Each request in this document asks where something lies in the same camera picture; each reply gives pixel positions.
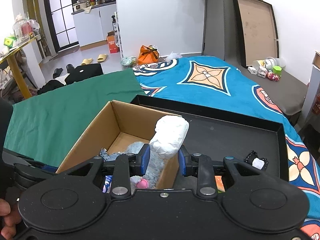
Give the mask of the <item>person's left hand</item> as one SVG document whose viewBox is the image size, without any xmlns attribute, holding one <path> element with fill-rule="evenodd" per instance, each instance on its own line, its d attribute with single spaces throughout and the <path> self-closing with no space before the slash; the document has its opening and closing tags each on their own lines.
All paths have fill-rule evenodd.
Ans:
<svg viewBox="0 0 320 240">
<path fill-rule="evenodd" d="M 1 199 L 1 236 L 5 239 L 13 239 L 16 235 L 16 225 L 21 222 L 21 215 L 17 204 L 10 205 L 6 200 Z"/>
</svg>

